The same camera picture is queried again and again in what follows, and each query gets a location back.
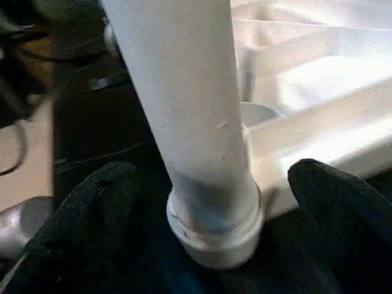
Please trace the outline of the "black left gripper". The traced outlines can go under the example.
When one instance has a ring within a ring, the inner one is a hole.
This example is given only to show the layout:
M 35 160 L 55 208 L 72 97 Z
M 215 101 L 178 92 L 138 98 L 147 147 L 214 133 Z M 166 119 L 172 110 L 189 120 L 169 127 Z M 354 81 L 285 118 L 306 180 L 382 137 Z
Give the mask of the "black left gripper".
M 128 81 L 129 77 L 126 73 L 117 73 L 103 78 L 96 78 L 89 81 L 89 88 L 98 91 L 105 88 L 119 86 Z

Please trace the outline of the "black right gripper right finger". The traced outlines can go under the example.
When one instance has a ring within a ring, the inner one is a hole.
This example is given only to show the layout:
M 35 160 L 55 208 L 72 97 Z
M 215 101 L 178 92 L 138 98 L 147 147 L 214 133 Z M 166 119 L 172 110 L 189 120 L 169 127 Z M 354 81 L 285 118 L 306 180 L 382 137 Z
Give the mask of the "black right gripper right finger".
M 314 159 L 288 170 L 318 266 L 338 293 L 391 293 L 391 202 L 362 179 Z

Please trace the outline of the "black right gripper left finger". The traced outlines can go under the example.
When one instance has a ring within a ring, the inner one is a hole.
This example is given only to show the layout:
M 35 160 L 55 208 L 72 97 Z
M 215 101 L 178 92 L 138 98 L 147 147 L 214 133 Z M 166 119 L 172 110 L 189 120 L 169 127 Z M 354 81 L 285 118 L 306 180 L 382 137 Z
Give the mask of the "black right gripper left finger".
M 116 254 L 137 192 L 131 164 L 90 174 L 26 244 L 1 293 L 113 293 Z

